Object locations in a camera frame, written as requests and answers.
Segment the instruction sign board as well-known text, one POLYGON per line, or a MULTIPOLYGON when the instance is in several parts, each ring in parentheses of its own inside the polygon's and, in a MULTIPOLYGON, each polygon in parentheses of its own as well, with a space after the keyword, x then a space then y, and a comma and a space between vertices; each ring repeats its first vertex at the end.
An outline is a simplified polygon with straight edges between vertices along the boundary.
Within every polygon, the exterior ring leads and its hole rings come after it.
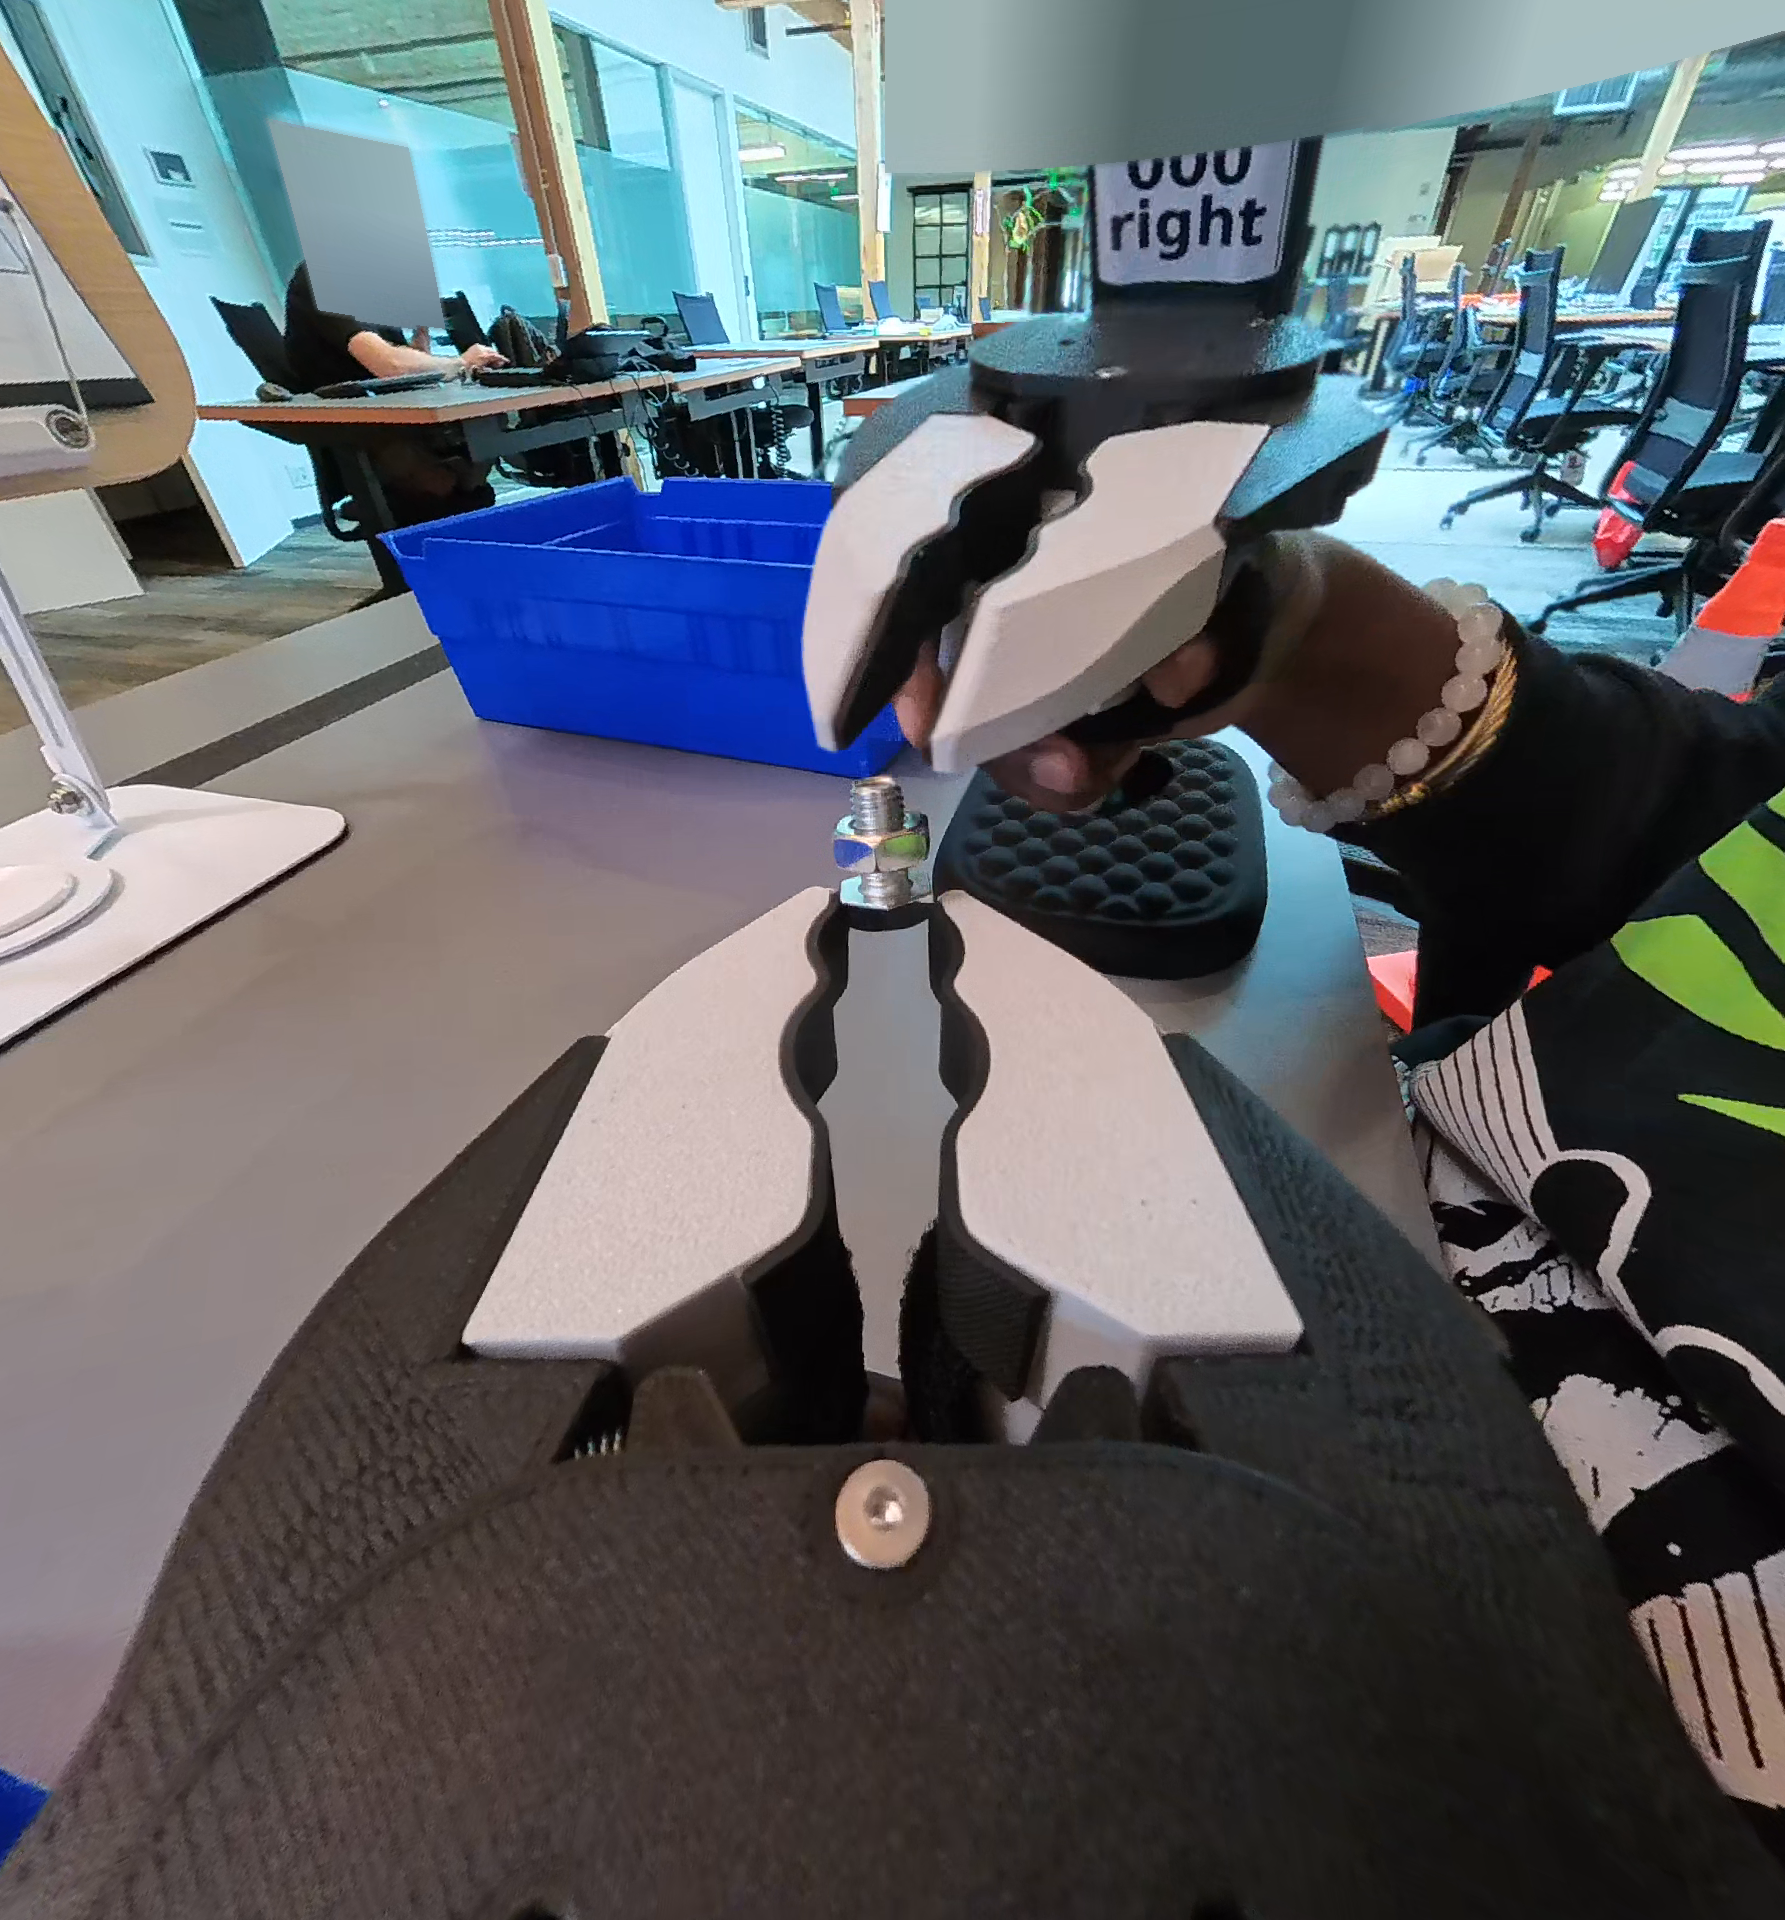
POLYGON ((84 179, 76 175, 56 126, 42 121, 8 46, 0 46, 0 193, 32 217, 42 247, 64 263, 69 287, 84 298, 84 309, 108 321, 108 339, 148 388, 148 404, 133 410, 76 410, 76 404, 0 410, 0 499, 99 495, 173 466, 197 417, 185 358, 159 321, 159 304, 140 282, 133 254, 120 247, 84 179))

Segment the gold bangle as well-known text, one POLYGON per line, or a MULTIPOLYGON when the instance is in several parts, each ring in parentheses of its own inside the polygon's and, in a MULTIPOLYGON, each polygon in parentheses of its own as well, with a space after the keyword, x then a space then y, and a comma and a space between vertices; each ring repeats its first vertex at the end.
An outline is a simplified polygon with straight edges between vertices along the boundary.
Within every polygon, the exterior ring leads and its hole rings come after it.
POLYGON ((1417 775, 1389 778, 1389 793, 1377 805, 1369 805, 1369 822, 1388 822, 1400 813, 1442 800, 1446 783, 1460 783, 1495 747, 1503 715, 1515 706, 1515 664, 1523 664, 1523 649, 1503 640, 1476 711, 1460 715, 1460 736, 1446 747, 1436 747, 1417 775))

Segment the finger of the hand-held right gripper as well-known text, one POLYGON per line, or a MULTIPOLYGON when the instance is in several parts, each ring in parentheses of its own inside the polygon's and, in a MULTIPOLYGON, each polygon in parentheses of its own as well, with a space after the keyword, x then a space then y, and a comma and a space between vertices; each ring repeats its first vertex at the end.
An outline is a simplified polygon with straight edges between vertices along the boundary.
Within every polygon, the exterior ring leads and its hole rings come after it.
POLYGON ((1115 697, 1190 640, 1221 580, 1221 507, 1265 423, 1156 423, 1079 462, 1079 499, 972 592, 931 724, 931 767, 966 775, 1115 697))
POLYGON ((1038 482, 1041 437, 1005 417, 924 417, 835 495, 798 636, 826 752, 895 706, 972 587, 1024 558, 1038 482))

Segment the black office chair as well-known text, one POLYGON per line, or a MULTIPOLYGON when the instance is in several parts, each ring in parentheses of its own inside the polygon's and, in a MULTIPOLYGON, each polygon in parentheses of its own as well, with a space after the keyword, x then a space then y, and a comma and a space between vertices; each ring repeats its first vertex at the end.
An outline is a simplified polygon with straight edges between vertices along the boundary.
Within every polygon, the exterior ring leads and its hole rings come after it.
MULTIPOLYGON (((285 392, 285 399, 303 392, 303 374, 290 366, 285 339, 271 320, 271 304, 211 298, 211 309, 233 330, 233 344, 247 358, 247 366, 262 374, 258 392, 271 392, 271 388, 285 392)), ((326 519, 330 542, 364 542, 367 523, 364 523, 343 454, 330 454, 326 445, 303 445, 303 462, 311 462, 320 519, 326 519)))

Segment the black honeycomb wrist pad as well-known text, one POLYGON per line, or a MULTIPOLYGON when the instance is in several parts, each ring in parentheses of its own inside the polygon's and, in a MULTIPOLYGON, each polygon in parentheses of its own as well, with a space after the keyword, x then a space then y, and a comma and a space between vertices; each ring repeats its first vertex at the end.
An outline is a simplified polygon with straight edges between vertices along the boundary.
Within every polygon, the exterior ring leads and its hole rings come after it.
POLYGON ((1145 747, 1115 800, 1069 819, 972 775, 931 882, 994 901, 1089 974, 1213 981, 1244 969, 1265 925, 1260 783, 1213 736, 1145 747))

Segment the short silver bolt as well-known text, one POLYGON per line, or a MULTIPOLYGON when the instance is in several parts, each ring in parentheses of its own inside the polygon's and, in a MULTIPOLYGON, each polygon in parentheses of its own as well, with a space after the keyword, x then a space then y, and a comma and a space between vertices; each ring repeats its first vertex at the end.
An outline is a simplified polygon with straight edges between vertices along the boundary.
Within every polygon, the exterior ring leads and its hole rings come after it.
MULTIPOLYGON (((861 827, 895 827, 895 822, 907 822, 910 819, 910 805, 907 805, 907 783, 900 778, 857 778, 850 783, 850 819, 861 822, 861 827)), ((876 877, 850 877, 850 875, 835 875, 841 882, 841 901, 857 901, 857 909, 876 909, 876 915, 895 915, 895 909, 910 909, 924 892, 931 892, 931 861, 917 865, 917 875, 876 875, 876 877)))

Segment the row of black office chairs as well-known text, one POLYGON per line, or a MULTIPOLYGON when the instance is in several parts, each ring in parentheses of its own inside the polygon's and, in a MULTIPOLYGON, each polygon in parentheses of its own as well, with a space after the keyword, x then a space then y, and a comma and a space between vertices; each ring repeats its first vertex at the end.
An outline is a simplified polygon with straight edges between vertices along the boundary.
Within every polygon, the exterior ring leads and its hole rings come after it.
POLYGON ((1526 254, 1508 321, 1460 304, 1431 344, 1453 358, 1404 374, 1424 437, 1389 423, 1328 537, 1404 580, 1491 580, 1538 636, 1674 649, 1744 556, 1720 523, 1785 466, 1785 349, 1755 321, 1764 235, 1691 247, 1674 321, 1563 321, 1563 247, 1526 254), (1625 462, 1646 537, 1602 572, 1590 532, 1625 462))

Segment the person's right hand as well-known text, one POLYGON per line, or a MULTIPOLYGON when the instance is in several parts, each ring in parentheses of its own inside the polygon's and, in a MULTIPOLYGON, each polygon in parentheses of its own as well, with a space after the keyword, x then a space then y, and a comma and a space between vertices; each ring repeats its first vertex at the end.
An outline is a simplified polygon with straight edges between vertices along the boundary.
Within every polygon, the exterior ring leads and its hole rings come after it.
POLYGON ((1253 547, 1260 612, 1232 592, 1213 622, 1139 674, 1164 711, 1145 741, 1041 736, 983 775, 1038 813, 1089 813, 1164 736, 1244 728, 1309 800, 1358 778, 1453 681, 1460 628, 1431 592, 1334 537, 1253 547))

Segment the person's right forearm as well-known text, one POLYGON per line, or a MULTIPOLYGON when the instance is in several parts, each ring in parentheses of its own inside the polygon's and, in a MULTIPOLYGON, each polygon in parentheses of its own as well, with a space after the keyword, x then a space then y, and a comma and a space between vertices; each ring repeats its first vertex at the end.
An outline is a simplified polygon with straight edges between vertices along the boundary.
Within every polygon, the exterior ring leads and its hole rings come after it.
POLYGON ((1733 706, 1515 622, 1503 636, 1515 694, 1491 747, 1453 783, 1342 827, 1408 898, 1408 1030, 1495 1018, 1785 783, 1785 674, 1733 706))

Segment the white document stand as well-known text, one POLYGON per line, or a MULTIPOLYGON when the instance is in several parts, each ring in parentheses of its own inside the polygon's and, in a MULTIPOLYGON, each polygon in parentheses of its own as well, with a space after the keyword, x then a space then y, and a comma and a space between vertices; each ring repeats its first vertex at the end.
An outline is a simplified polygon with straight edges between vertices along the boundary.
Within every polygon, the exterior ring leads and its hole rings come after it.
MULTIPOLYGON (((79 471, 84 417, 0 410, 0 499, 79 471)), ((148 955, 343 843, 326 805, 108 783, 0 568, 0 664, 50 767, 42 813, 0 827, 0 1055, 148 955)))

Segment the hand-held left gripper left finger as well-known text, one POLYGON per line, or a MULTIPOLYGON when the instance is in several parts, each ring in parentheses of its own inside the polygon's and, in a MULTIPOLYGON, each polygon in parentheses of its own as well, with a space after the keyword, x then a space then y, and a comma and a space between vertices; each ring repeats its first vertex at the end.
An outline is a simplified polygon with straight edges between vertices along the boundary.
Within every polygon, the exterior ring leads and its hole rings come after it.
POLYGON ((762 1279, 829 1217, 841 901, 808 882, 601 1042, 459 1325, 482 1356, 762 1362, 762 1279))

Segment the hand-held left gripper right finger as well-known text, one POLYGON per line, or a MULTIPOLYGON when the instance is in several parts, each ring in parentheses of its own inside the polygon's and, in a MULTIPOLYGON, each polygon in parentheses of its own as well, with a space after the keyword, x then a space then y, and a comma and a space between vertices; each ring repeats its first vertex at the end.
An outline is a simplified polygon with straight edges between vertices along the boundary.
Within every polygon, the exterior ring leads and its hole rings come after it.
POLYGON ((1005 1395, 1113 1362, 1285 1356, 1302 1317, 1190 1106, 1188 1050, 966 892, 931 909, 940 1011, 936 1317, 1005 1395))

